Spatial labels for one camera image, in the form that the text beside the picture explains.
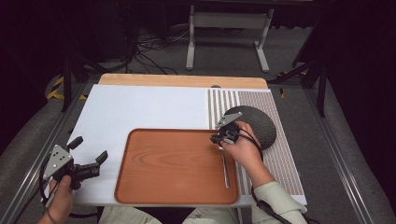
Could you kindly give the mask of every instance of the gray floor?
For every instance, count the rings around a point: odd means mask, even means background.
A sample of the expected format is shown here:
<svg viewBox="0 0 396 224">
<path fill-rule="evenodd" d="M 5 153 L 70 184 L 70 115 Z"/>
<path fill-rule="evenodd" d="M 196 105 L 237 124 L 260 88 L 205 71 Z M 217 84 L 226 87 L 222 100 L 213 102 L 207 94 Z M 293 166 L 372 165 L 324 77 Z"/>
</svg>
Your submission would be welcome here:
<svg viewBox="0 0 396 224">
<path fill-rule="evenodd" d="M 257 33 L 243 31 L 230 36 L 221 31 L 204 31 L 197 37 L 194 69 L 185 70 L 188 42 L 187 37 L 162 50 L 151 50 L 147 55 L 157 64 L 172 67 L 179 74 L 198 76 L 263 77 L 273 79 L 279 72 L 291 70 L 291 62 L 310 33 L 310 29 L 271 29 L 264 45 L 270 73 L 264 74 L 252 43 Z M 106 66 L 116 64 L 108 62 Z M 130 66 L 135 73 L 148 71 L 132 61 Z M 151 74 L 161 74 L 156 68 L 149 68 Z M 89 93 L 92 84 L 99 76 L 92 76 L 85 87 Z M 328 138 L 323 134 L 318 122 L 317 111 L 307 98 L 307 91 L 295 85 L 297 80 L 283 85 L 286 97 L 282 98 L 279 86 L 270 86 L 276 101 L 279 116 L 288 138 L 291 153 L 295 160 L 304 193 L 308 202 L 308 216 L 320 223 L 364 223 L 356 214 L 357 208 L 351 202 L 346 190 L 346 182 L 332 156 Z M 65 144 L 68 131 L 72 130 L 85 101 L 79 100 L 61 129 L 57 144 Z M 7 211 L 13 201 L 26 172 L 35 162 L 38 152 L 45 145 L 52 127 L 60 116 L 62 101 L 51 99 L 19 132 L 6 152 L 0 158 L 0 214 Z M 357 189 L 369 218 L 366 223 L 396 223 L 389 201 L 367 166 L 353 134 L 347 126 L 342 110 L 332 93 L 330 84 L 326 92 L 324 120 L 332 131 L 343 161 L 356 181 Z M 75 212 L 94 211 L 90 207 L 75 207 Z M 32 223 L 39 219 L 43 211 L 39 197 L 29 204 L 19 223 Z M 69 219 L 69 223 L 95 223 L 95 218 L 85 220 Z"/>
</svg>

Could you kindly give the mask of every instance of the person's right hand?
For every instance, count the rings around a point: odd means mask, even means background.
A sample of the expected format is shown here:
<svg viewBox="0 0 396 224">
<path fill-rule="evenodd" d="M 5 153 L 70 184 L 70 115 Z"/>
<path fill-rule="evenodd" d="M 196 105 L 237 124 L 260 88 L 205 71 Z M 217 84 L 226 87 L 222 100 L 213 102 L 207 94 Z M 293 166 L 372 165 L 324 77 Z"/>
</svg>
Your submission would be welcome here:
<svg viewBox="0 0 396 224">
<path fill-rule="evenodd" d="M 254 135 L 254 132 L 248 123 L 243 121 L 236 121 L 235 123 L 240 129 L 248 132 L 254 138 L 256 143 L 260 145 L 256 135 Z M 240 131 L 240 133 L 248 136 L 244 131 Z M 221 146 L 226 152 L 233 156 L 233 159 L 236 162 L 247 170 L 253 184 L 253 188 L 275 181 L 274 177 L 262 162 L 259 150 L 246 138 L 239 136 L 238 140 L 233 145 L 222 141 Z"/>
</svg>

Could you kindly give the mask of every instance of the wooden edge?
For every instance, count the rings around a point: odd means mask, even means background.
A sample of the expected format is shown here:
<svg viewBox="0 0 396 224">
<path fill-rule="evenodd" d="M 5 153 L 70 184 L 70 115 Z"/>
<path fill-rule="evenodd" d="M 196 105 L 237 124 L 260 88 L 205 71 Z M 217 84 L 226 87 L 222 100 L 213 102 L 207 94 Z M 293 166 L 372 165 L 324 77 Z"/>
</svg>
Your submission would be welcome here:
<svg viewBox="0 0 396 224">
<path fill-rule="evenodd" d="M 214 85 L 235 89 L 268 89 L 267 82 L 261 77 L 201 77 L 179 75 L 143 74 L 103 74 L 99 80 L 102 85 L 121 86 L 168 86 L 203 87 Z"/>
</svg>

